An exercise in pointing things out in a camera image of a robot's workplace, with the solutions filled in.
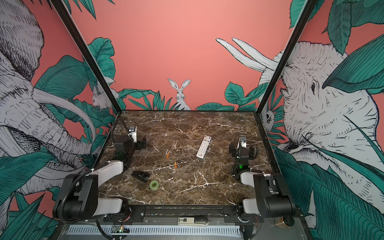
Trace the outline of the white remote control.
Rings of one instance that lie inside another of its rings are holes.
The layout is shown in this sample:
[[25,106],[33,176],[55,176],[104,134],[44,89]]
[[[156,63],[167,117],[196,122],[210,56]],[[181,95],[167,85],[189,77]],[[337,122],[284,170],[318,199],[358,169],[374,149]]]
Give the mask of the white remote control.
[[211,139],[212,139],[212,137],[210,137],[210,136],[204,136],[203,141],[202,141],[202,143],[201,143],[201,145],[199,147],[199,150],[198,150],[198,152],[196,154],[196,157],[198,157],[200,159],[204,158],[204,156],[205,156],[205,154],[207,152],[207,149],[209,147],[209,144],[211,142]]

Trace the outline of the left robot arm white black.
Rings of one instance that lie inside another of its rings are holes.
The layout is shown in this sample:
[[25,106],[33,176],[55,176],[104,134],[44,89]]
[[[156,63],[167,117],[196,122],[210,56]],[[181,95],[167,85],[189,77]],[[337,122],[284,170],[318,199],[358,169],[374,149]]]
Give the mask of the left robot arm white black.
[[69,224],[100,216],[125,214],[122,221],[126,221],[131,214],[128,201],[123,198],[100,198],[99,187],[128,170],[135,151],[145,149],[146,145],[145,138],[135,141],[131,136],[119,137],[115,142],[116,155],[112,160],[81,174],[66,176],[55,201],[54,218]]

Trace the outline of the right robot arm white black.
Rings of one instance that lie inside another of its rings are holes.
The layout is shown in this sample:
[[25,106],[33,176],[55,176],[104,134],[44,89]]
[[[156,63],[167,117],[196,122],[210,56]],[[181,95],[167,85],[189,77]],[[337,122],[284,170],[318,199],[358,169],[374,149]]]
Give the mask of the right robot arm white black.
[[249,161],[258,156],[258,150],[253,147],[247,148],[242,142],[237,146],[233,144],[229,146],[229,153],[235,158],[231,169],[232,177],[255,190],[254,198],[242,201],[241,213],[259,215],[263,218],[292,216],[296,206],[283,176],[280,173],[265,174],[249,167]]

